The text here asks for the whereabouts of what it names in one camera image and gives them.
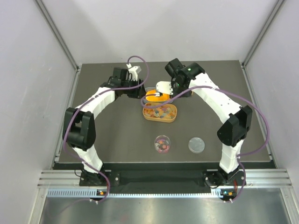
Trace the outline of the orange plastic scoop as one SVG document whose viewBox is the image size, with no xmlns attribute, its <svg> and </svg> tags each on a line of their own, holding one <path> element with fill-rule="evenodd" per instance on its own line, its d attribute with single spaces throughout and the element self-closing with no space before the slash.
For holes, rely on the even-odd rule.
<svg viewBox="0 0 299 224">
<path fill-rule="evenodd" d="M 159 93 L 157 90 L 151 90 L 145 94 L 145 98 L 142 100 L 143 104 L 146 104 L 148 102 L 158 102 L 158 103 L 164 103 L 166 101 L 173 101 L 173 98 L 171 95 Z"/>
</svg>

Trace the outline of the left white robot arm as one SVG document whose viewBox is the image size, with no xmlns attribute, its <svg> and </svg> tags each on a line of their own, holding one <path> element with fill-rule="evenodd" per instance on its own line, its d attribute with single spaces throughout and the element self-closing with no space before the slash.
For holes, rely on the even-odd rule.
<svg viewBox="0 0 299 224">
<path fill-rule="evenodd" d="M 71 147 L 83 164 L 81 178 L 86 184 L 102 185 L 106 180 L 103 162 L 94 143 L 95 119 L 112 102 L 125 94 L 140 99 L 145 95 L 143 80 L 138 77 L 140 66 L 114 68 L 112 76 L 84 103 L 69 107 L 64 115 L 63 145 Z"/>
</svg>

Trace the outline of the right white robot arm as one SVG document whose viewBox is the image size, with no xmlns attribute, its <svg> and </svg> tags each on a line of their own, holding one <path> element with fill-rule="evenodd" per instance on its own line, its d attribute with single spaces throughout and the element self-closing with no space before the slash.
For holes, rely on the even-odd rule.
<svg viewBox="0 0 299 224">
<path fill-rule="evenodd" d="M 222 126 L 217 131 L 217 137 L 222 143 L 221 160 L 216 178 L 210 184 L 228 185 L 239 171 L 237 156 L 241 152 L 244 139 L 250 130 L 252 109 L 241 106 L 213 83 L 205 70 L 198 64 L 183 65 L 177 58 L 165 66 L 171 77 L 171 96 L 190 96 L 194 92 L 203 99 L 219 117 Z"/>
</svg>

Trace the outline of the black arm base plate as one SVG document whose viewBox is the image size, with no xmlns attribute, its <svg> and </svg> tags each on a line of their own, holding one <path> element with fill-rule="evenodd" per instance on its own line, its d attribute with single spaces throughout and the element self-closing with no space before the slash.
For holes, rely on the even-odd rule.
<svg viewBox="0 0 299 224">
<path fill-rule="evenodd" d="M 207 193 L 214 188 L 235 191 L 244 172 L 227 175 L 219 170 L 106 170 L 110 193 Z"/>
</svg>

